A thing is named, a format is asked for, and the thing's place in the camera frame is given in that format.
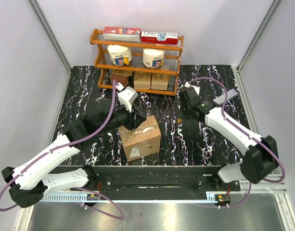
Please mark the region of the brown cardboard express box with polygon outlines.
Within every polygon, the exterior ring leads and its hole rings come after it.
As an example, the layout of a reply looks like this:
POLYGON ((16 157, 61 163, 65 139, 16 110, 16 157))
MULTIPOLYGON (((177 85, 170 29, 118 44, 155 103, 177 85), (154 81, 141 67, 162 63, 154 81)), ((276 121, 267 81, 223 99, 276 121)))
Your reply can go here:
POLYGON ((133 161, 160 151, 161 131, 155 116, 151 115, 137 129, 118 128, 128 161, 133 161))

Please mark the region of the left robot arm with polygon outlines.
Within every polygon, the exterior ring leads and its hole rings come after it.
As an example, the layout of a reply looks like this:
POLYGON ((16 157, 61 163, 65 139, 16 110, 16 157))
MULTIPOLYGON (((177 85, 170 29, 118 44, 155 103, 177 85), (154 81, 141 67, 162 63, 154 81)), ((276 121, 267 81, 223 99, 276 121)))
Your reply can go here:
POLYGON ((78 154, 95 143, 101 132, 111 131, 120 126, 135 130, 147 117, 136 107, 127 110, 125 106, 114 108, 114 101, 98 102, 85 114, 66 125, 63 132, 45 150, 25 164, 2 170, 5 189, 11 199, 21 208, 30 207, 49 193, 70 189, 84 188, 93 190, 97 187, 97 174, 91 166, 85 165, 70 172, 52 174, 64 160, 78 154))

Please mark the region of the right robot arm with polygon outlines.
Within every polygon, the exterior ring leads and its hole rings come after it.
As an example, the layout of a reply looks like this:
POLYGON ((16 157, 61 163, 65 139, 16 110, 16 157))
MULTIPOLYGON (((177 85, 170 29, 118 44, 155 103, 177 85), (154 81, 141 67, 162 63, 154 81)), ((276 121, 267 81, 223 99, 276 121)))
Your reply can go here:
POLYGON ((183 87, 179 96, 182 118, 200 121, 215 129, 243 155, 241 162, 225 165, 214 173, 212 185, 216 190, 222 191, 236 180, 257 184, 279 166, 273 137, 262 137, 248 130, 212 101, 203 100, 196 86, 183 87))

